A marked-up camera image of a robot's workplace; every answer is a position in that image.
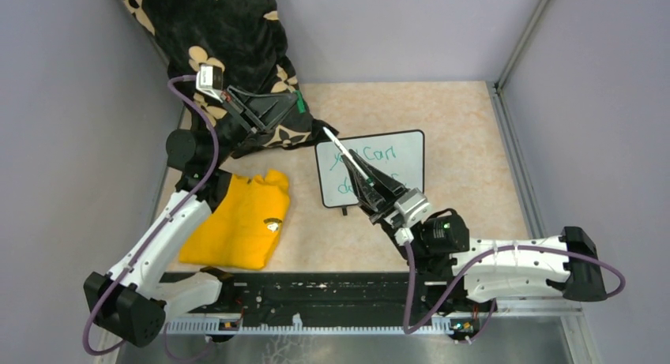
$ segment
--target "cable tie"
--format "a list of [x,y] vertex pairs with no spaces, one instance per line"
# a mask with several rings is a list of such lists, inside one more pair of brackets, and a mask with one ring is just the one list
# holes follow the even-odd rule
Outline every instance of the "cable tie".
[[498,243],[493,241],[493,273],[498,271]]
[[514,240],[512,243],[514,245],[514,265],[519,266],[519,241]]

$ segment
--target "beige floor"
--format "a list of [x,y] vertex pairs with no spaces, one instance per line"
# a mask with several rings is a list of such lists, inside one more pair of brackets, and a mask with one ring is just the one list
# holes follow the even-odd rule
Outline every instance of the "beige floor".
[[[455,208],[472,237],[527,238],[484,82],[304,84],[312,113],[341,137],[421,129],[426,137],[425,193],[435,210]],[[291,207],[266,272],[406,271],[379,227],[350,208],[324,208],[313,148],[274,149],[223,169],[253,176],[273,168],[289,177]],[[179,173],[168,175],[161,208]],[[170,271],[198,265],[172,262]]]

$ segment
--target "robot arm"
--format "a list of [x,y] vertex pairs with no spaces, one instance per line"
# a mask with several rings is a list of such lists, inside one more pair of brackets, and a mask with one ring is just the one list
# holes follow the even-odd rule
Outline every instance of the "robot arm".
[[[541,249],[597,259],[595,245],[581,228],[565,227],[561,235],[531,241],[470,238],[465,221],[455,210],[448,208],[426,218],[431,204],[418,189],[405,188],[354,151],[347,151],[335,136],[330,137],[342,151],[359,206],[373,224],[381,225],[405,259],[408,253],[404,245],[411,244],[418,272],[451,283],[474,257],[494,250],[494,255],[478,260],[461,280],[460,288],[465,293],[459,294],[465,294],[471,302],[510,296],[559,296],[581,302],[607,298],[598,265]],[[535,250],[509,250],[520,243],[530,244]]]
[[84,283],[93,323],[138,347],[149,344],[178,315],[235,296],[232,276],[215,268],[203,268],[178,283],[160,283],[160,278],[228,191],[231,174],[224,171],[214,171],[201,184],[212,161],[219,167],[247,137],[274,129],[298,107],[295,94],[254,95],[232,86],[223,90],[223,73],[216,67],[201,67],[194,79],[199,92],[219,100],[228,111],[216,124],[218,150],[209,131],[173,131],[166,143],[167,164],[183,173],[176,192],[124,258],[105,275],[91,273]]

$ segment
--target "metal frame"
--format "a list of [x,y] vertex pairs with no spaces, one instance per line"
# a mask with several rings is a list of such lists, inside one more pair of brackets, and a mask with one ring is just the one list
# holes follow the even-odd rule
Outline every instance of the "metal frame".
[[[510,170],[514,180],[514,186],[517,190],[521,212],[524,216],[526,227],[533,238],[545,235],[544,222],[540,214],[540,208],[537,204],[533,184],[531,182],[528,170],[525,166],[521,147],[518,142],[517,134],[514,130],[514,124],[510,117],[511,110],[505,100],[505,87],[528,49],[532,38],[540,27],[541,21],[547,12],[548,7],[553,0],[540,0],[533,11],[524,32],[521,34],[512,55],[510,56],[505,68],[500,74],[500,78],[495,82],[488,82],[487,88],[491,97],[491,104],[495,113],[496,121],[502,143],[505,147],[507,160],[510,163]],[[596,348],[589,326],[586,324],[584,313],[580,311],[577,315],[561,316],[563,324],[563,333],[567,341],[567,349],[575,363],[594,363],[600,364],[600,354]]]
[[[500,298],[498,300],[496,318],[519,317],[561,317],[564,324],[573,321],[582,315],[579,302],[567,301],[563,298]],[[423,326],[415,332],[417,335],[440,335],[452,333],[450,322],[452,319],[467,319],[471,313],[456,312],[448,316],[434,316],[431,325]],[[239,319],[237,313],[201,313],[178,317],[168,324],[167,333],[172,335],[404,335],[401,326],[383,327],[304,327],[300,316],[293,317],[291,326],[242,327],[239,330],[230,330],[221,327],[221,322],[234,322]],[[583,347],[580,340],[567,341],[573,347]]]

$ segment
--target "green clip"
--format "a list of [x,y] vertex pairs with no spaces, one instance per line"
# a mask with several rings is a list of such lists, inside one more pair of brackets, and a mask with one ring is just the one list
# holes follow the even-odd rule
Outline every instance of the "green clip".
[[303,93],[301,93],[300,90],[296,90],[295,93],[298,95],[298,112],[300,114],[305,114],[305,111],[307,109],[305,108],[305,101],[303,100]]

